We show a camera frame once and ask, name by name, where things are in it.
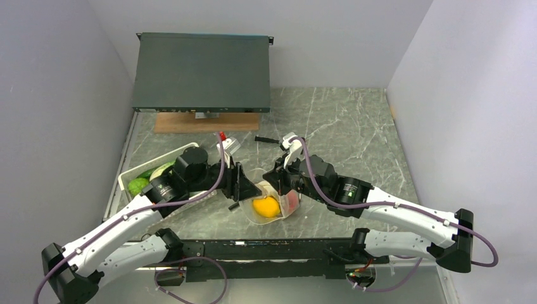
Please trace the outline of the red peach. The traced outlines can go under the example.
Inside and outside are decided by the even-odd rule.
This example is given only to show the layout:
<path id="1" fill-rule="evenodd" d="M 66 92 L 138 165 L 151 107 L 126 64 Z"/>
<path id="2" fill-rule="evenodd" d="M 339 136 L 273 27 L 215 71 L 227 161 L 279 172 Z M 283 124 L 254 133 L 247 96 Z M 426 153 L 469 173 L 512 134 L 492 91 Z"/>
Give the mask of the red peach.
<path id="1" fill-rule="evenodd" d="M 292 214 L 300 207 L 300 194 L 296 191 L 290 191 L 285 195 L 286 197 L 286 213 Z"/>

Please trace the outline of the yellow lemon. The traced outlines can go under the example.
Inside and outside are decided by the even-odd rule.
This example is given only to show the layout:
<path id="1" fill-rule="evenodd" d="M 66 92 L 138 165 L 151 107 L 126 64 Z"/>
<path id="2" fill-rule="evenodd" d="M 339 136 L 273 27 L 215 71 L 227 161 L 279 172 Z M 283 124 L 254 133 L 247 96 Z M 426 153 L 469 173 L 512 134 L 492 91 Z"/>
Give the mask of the yellow lemon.
<path id="1" fill-rule="evenodd" d="M 274 218 L 281 214 L 279 202 L 272 196 L 254 199 L 252 207 L 256 214 L 263 218 Z"/>

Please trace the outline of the clear dotted zip bag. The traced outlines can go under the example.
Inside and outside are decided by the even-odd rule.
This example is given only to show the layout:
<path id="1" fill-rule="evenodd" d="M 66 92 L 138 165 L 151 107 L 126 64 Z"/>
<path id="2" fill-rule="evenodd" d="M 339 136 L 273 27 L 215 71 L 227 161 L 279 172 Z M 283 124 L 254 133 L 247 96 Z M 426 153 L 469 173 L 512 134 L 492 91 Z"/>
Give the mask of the clear dotted zip bag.
<path id="1" fill-rule="evenodd" d="M 266 225 L 277 220 L 286 219 L 301 205 L 301 195 L 294 190 L 280 195 L 262 175 L 266 171 L 261 168 L 250 170 L 247 178 L 262 191 L 260 196 L 239 202 L 246 218 L 256 225 Z"/>

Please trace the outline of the white perforated plastic basket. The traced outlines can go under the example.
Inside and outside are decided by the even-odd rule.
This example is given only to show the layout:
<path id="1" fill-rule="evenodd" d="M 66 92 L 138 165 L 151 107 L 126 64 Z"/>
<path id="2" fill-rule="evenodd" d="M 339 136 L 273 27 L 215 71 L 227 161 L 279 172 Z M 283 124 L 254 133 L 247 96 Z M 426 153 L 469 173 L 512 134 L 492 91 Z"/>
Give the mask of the white perforated plastic basket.
<path id="1" fill-rule="evenodd" d="M 190 142 L 189 144 L 183 145 L 175 150 L 169 151 L 161 156 L 153 158 L 150 161 L 142 163 L 141 165 L 138 165 L 132 169 L 129 169 L 121 173 L 118 176 L 118 185 L 119 185 L 119 189 L 121 190 L 121 194 L 118 194 L 119 200 L 118 200 L 118 206 L 116 208 L 116 211 L 119 212 L 121 209 L 126 207 L 132 201 L 132 196 L 130 195 L 130 192 L 128 189 L 128 184 L 131 180 L 134 180 L 143 172 L 146 172 L 149 169 L 158 168 L 161 165 L 164 165 L 165 163 L 175 161 L 175 159 L 178 156 L 180 156 L 184 152 L 184 150 L 186 150 L 187 148 L 191 148 L 191 147 L 199 147 L 199 145 L 196 142 Z M 201 196 L 202 194 L 203 192 L 191 193 L 190 198 L 194 199 L 194 198 Z M 205 198 L 197 202 L 185 204 L 183 206 L 178 207 L 178 209 L 176 209 L 175 212 L 180 213 L 180 212 L 183 212 L 184 210 L 194 207 L 197 204 L 200 204 L 201 202 L 211 200 L 213 197 L 216 196 L 216 194 L 217 194 L 217 191 L 214 190 L 208 196 L 206 196 Z"/>

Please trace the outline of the green lettuce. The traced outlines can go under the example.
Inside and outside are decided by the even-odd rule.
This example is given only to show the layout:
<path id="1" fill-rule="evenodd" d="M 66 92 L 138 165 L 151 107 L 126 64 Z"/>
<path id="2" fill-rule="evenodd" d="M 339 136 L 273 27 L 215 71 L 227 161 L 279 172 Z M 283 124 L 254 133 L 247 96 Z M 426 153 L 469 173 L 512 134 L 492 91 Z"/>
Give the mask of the green lettuce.
<path id="1" fill-rule="evenodd" d="M 160 165 L 159 167 L 157 167 L 157 168 L 151 173 L 151 175 L 149 176 L 149 181 L 152 181 L 152 180 L 154 180 L 155 178 L 161 176 L 167 168 L 172 167 L 174 164 L 175 164 L 174 161 L 170 161 L 170 162 L 166 162 L 166 163 L 164 163 L 163 165 Z"/>

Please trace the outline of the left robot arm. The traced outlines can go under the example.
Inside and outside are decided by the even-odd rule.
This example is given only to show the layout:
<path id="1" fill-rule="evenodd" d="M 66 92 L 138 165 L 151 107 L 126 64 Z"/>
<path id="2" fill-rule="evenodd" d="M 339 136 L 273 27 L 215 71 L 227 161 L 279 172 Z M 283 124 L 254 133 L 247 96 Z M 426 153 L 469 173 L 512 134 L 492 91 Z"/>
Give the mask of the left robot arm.
<path id="1" fill-rule="evenodd" d="M 61 303 L 87 303 L 104 285 L 139 267 L 177 264 L 184 257 L 184 244 L 171 229 L 160 229 L 139 244 L 125 243 L 192 203 L 191 193 L 200 193 L 195 199 L 199 201 L 216 189 L 234 201 L 262 194 L 232 158 L 209 165 L 203 148 L 185 149 L 173 165 L 106 222 L 71 243 L 52 243 L 43 249 L 47 282 Z"/>

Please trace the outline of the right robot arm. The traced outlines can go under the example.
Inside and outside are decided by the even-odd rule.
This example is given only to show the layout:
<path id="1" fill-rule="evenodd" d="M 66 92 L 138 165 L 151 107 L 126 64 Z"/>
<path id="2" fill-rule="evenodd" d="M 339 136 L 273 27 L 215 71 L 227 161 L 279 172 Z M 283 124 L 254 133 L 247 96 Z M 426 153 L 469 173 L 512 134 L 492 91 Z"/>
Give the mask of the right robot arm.
<path id="1" fill-rule="evenodd" d="M 392 196 L 382 189 L 353 177 L 336 173 L 333 165 L 313 155 L 285 166 L 284 159 L 263 175 L 279 194 L 291 191 L 315 201 L 335 204 L 327 209 L 343 217 L 378 220 L 402 227 L 402 232 L 356 229 L 349 254 L 357 263 L 368 258 L 400 255 L 434 260 L 458 273 L 471 271 L 474 214 L 461 208 L 442 212 Z"/>

